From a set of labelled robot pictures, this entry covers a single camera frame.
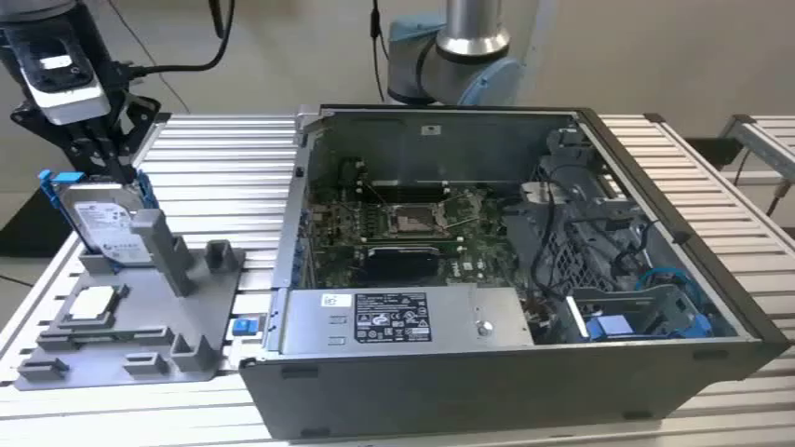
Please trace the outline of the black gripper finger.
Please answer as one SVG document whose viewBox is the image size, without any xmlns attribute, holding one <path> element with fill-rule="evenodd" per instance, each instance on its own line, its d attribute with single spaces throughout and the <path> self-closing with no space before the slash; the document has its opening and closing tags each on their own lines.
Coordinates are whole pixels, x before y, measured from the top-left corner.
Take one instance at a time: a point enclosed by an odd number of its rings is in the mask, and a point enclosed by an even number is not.
<svg viewBox="0 0 795 447">
<path fill-rule="evenodd" d="M 128 164 L 119 159 L 124 134 L 119 124 L 120 106 L 112 104 L 111 113 L 55 125 L 32 101 L 24 101 L 12 111 L 13 123 L 57 146 L 75 170 L 88 175 L 128 181 Z"/>
<path fill-rule="evenodd" d="M 131 183 L 136 177 L 132 159 L 160 112 L 161 103 L 129 91 L 115 93 L 115 181 Z"/>
</svg>

